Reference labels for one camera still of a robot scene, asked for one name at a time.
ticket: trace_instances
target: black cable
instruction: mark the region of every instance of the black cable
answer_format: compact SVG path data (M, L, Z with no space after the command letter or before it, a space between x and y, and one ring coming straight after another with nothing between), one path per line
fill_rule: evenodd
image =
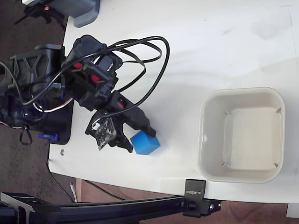
M91 184L91 185L94 186L95 188L97 188L97 189L103 191L105 194L110 195L111 197L114 197L114 198L119 199L119 200L121 200L121 201L125 201L125 199L123 199L123 198L121 198L121 197L118 197L118 196L116 196L116 195L114 195L114 194L111 194L110 192L104 190L103 188L99 187L98 185L96 185L96 184L94 184L94 183L92 183L92 182L90 182L90 181L87 181L87 180L84 180L84 181L87 182L87 183L89 183L89 184Z
M128 83L127 85L123 86L122 88L120 88L118 90L118 92L122 92L122 91L125 91L127 88L131 87L132 85L134 85L145 73L146 73L146 67L144 65L144 62L141 61L137 55L133 54L132 52L126 50L126 49L123 49L123 50L119 50L121 53L123 54L126 54L132 58L135 59L135 61L133 62L136 62L136 63L139 63L141 66L143 66L143 71L136 77L134 78L130 83Z
M54 180L54 182L58 185L58 187L65 193L65 195L69 198L69 200L72 202L72 203L75 203L75 201L73 200L73 198L65 191L65 189L63 187L61 187L61 185L57 182L57 180L54 178L53 174L51 173L50 171L50 168L49 168L49 160L50 160L50 148L48 150L48 159L47 159L47 162L46 162L46 167L47 167L47 170L50 174L50 176L52 177L52 179Z
M131 106L131 107L128 107L127 109L124 109L122 111L119 111L119 112L115 112L115 113L111 113L111 114L106 114L106 115L103 115L99 118L108 118L108 117L111 117L111 116L115 116L115 115L118 115L118 114L121 114L121 113L124 113L124 112L127 112L131 109L133 109L134 107L137 107L139 106L140 104L142 104L149 96L150 94L154 91L154 89L156 88L157 84L159 83L162 75L164 74L165 72L165 69L166 69L166 66L167 66L167 63L168 63L168 60L169 60L169 56L170 56L170 46L169 46L169 43L167 42L167 40L163 37L160 37L160 36L151 36L151 37L146 37L146 38L142 38L140 40L130 40L129 42L127 43L124 43L124 41L121 41L121 42L117 42L109 47L107 47L106 49L101 49L99 51L96 51L94 53L91 53L91 54L88 54L88 55L85 55L83 57L80 57L79 59L77 60L74 60L73 62L70 62L68 63L67 65L65 65L55 76L54 78L49 82L49 84L46 86L46 88L44 90L42 90L41 92L39 92L34 98L32 98L31 100L27 101L27 102L24 102L23 99L22 99L22 96L21 96L21 90L20 90L20 87L19 87L19 84L17 83L14 75L11 73L11 71L8 69L8 67L3 64L2 62L0 62L0 64L3 65L3 67L8 70L10 76L12 77L14 83L15 83L15 86L17 88L17 91L18 91L18 94L20 96L20 101L23 105L29 105L31 103L34 103L36 100L38 100L39 98L41 98L45 93L46 91L51 87L51 85L55 82L55 80L64 72L66 71L68 68L70 68L71 66L73 66L74 64L76 63L79 63L81 61L83 61L84 59L86 58L89 58L91 56L98 56L98 55L102 55L102 54L106 54L106 53L110 53L112 51L120 51L120 50L124 50L125 48L128 48L128 47L132 47L134 45L137 45L137 44L145 44L148 45L148 41L154 41L154 40L160 40L162 41L165 46L166 46L166 57L165 57L165 61L164 61L164 64L162 66L162 69L157 77L157 79L155 80L154 84L152 85L152 87L150 88L150 90L145 94L145 96L139 100L135 105Z
M158 83L160 82L161 78L162 78L162 75L164 74L165 72L165 69L166 69L166 66L167 66L167 63L168 63L168 60L169 60L169 56L170 56L170 46L169 46L169 43L167 42L167 40L163 37L160 37L160 36L153 36L153 37L146 37L146 38L143 38L143 39L140 39L136 42L132 42L132 43L128 43L128 44L124 44L122 45L121 47L122 48L128 48L128 47L131 47L131 46L134 46L136 44L139 44L139 43L142 43L143 41L152 41L152 40L161 40L165 46L166 46L166 56L165 56L165 61L164 61L164 64L162 66L162 69L157 77L157 79L155 80L154 84L152 85L152 87L150 88L150 90L145 94L145 96L139 100L136 104L134 104L133 106L130 106L128 107L127 109L124 109L122 111L119 111L119 112L114 112L114 113L110 113L110 114L105 114L105 115L102 115L100 117L98 117L99 119L102 119L102 118L109 118L109 117L112 117L112 116L115 116L115 115L119 115L119 114L122 114L124 112L127 112L131 109L133 109L134 107L137 107L139 106L140 104L142 104L150 95L151 93L154 91L154 89L156 88L156 86L158 85ZM122 48L119 48L119 47L113 47L109 50L120 50Z

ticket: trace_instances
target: blue block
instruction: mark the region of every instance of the blue block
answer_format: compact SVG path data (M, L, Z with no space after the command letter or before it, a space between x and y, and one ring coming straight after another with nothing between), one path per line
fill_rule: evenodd
M143 131L133 136L131 141L136 153L141 155L148 155L160 147L157 137L152 138Z

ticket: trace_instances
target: black clamp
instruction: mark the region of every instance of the black clamp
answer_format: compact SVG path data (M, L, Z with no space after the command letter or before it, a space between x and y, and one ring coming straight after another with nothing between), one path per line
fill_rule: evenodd
M55 224L57 214L61 212L60 206L28 194L1 192L0 200L14 208L18 224Z
M200 218L221 210L220 200L204 198L205 189L206 181L186 180L183 216Z

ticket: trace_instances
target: brown floor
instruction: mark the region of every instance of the brown floor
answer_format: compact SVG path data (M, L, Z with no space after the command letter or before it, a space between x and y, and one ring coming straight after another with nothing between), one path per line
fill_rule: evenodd
M164 196L148 191L121 188L112 185L95 183L112 194L125 199L141 199ZM77 179L77 194L82 202L117 201L83 180ZM287 204L264 204L223 202L221 211L208 217L184 217L182 214L142 221L144 224L299 224L299 219L287 218Z

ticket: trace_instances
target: white table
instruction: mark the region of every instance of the white table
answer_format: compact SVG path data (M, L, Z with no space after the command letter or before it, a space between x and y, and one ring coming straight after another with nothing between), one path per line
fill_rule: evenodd
M265 184L207 182L206 198L299 203L299 1L296 0L102 0L95 22L82 28L70 18L66 54L82 35L112 44L128 38L165 37L171 46L166 72L141 105L161 147L148 156L105 146L85 135L93 115L74 106L71 139L50 146L51 172L122 187L184 195L185 179L204 179L197 167L199 109L214 90L268 86L285 101L285 161ZM141 58L156 55L134 47ZM163 60L124 95L139 100L151 87ZM142 70L126 64L116 88ZM136 131L126 126L130 138Z
M22 0L22 3L25 4L25 5L29 5L33 1L34 0Z

